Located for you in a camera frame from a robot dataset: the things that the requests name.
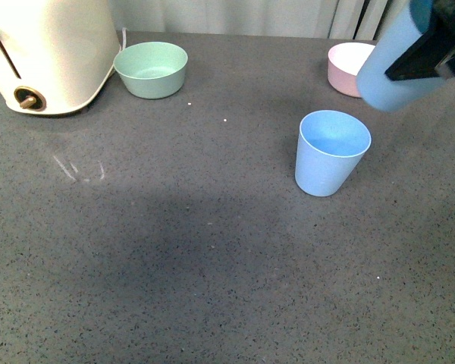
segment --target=cream toaster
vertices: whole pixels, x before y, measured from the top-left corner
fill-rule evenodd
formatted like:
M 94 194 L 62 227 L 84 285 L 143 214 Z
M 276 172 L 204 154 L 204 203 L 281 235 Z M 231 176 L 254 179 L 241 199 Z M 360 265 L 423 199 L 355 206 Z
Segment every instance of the cream toaster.
M 0 93 L 12 110 L 81 109 L 120 50 L 108 0 L 0 0 Z

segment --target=bowl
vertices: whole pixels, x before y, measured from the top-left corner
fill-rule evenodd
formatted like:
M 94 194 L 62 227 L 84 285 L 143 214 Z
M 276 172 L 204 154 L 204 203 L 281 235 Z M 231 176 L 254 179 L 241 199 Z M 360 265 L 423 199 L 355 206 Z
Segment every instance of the bowl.
M 187 53 L 178 45 L 145 42 L 118 53 L 113 65 L 135 96 L 162 99 L 183 86 L 187 60 Z
M 347 42 L 334 45 L 328 51 L 328 82 L 340 93 L 361 97 L 356 77 L 374 45 Z

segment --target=light blue plastic cup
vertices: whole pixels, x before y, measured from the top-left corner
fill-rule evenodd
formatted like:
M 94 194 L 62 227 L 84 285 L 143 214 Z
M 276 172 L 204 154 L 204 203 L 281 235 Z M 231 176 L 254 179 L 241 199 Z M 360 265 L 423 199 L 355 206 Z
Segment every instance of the light blue plastic cup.
M 295 181 L 309 195 L 337 192 L 371 146 L 368 128 L 340 111 L 321 110 L 300 123 Z

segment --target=cup rim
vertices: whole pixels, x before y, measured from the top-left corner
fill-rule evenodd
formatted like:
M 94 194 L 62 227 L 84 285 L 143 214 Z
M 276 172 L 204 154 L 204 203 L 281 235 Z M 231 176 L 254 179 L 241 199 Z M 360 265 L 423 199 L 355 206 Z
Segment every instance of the cup rim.
M 323 114 L 339 114 L 339 115 L 343 115 L 345 118 L 349 118 L 352 121 L 355 121 L 360 126 L 362 126 L 363 130 L 367 133 L 367 137 L 369 138 L 368 142 L 367 142 L 367 146 L 364 148 L 364 150 L 359 152 L 359 153 L 353 154 L 353 155 L 336 155 L 336 154 L 331 154 L 331 153 L 328 153 L 328 152 L 324 152 L 323 150 L 321 150 L 321 149 L 317 148 L 316 146 L 314 146 L 313 144 L 311 144 L 307 140 L 307 138 L 305 138 L 305 136 L 303 135 L 303 132 L 302 132 L 303 123 L 306 122 L 306 120 L 309 119 L 310 117 L 313 117 L 313 115 L 322 114 L 322 113 Z M 314 150 L 320 152 L 321 154 L 328 155 L 328 156 L 331 156 L 331 157 L 334 157 L 334 158 L 354 158 L 354 157 L 358 157 L 358 156 L 363 155 L 364 153 L 366 153 L 368 151 L 369 147 L 372 144 L 371 132 L 369 131 L 367 126 L 364 125 L 364 123 L 361 122 L 361 120 L 359 120 L 358 118 L 356 118 L 356 117 L 354 117 L 352 115 L 349 115 L 349 114 L 347 114 L 345 112 L 338 111 L 338 110 L 318 110 L 318 111 L 314 111 L 314 112 L 311 112 L 310 114 L 305 115 L 303 117 L 303 119 L 301 120 L 301 122 L 300 122 L 299 135 L 303 139 L 303 141 L 305 143 L 307 143 L 307 145 L 309 145 Z
M 145 47 L 152 46 L 152 45 L 162 45 L 162 46 L 168 46 L 170 48 L 173 48 L 176 51 L 179 51 L 180 54 L 184 55 L 185 56 L 185 60 L 183 61 L 181 66 L 175 68 L 174 72 L 171 72 L 170 74 L 168 74 L 166 76 L 164 75 L 164 76 L 158 76 L 158 77 L 135 77 L 135 76 L 131 76 L 129 74 L 126 74 L 123 71 L 118 70 L 117 62 L 119 60 L 121 60 L 121 58 L 125 57 L 126 55 L 128 55 L 131 52 L 135 52 L 136 49 L 145 48 Z M 188 61 L 189 61 L 189 55 L 187 54 L 185 49 L 183 49 L 182 47 L 180 47 L 180 46 L 178 46 L 178 45 L 176 45 L 174 43 L 169 43 L 169 42 L 141 42 L 141 43 L 137 43 L 137 44 L 134 44 L 134 45 L 130 45 L 129 47 L 121 50 L 121 52 L 116 54 L 115 59 L 113 60 L 113 67 L 115 68 L 115 71 L 117 71 L 121 76 L 127 77 L 127 78 L 129 78 L 131 80 L 158 80 L 158 79 L 162 79 L 162 78 L 165 78 L 165 77 L 170 77 L 171 75 L 182 71 L 186 67 Z

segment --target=white curtain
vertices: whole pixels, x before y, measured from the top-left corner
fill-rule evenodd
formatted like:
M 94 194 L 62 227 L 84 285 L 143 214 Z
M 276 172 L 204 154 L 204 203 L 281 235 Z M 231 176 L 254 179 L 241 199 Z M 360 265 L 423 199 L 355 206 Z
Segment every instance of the white curtain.
M 403 9 L 404 5 L 409 0 L 390 0 L 388 8 L 385 11 L 384 17 L 381 19 L 381 24 L 378 27 L 375 38 L 378 39 L 382 33 L 393 23 L 396 16 Z
M 388 0 L 109 1 L 117 29 L 334 39 L 373 39 L 388 3 Z

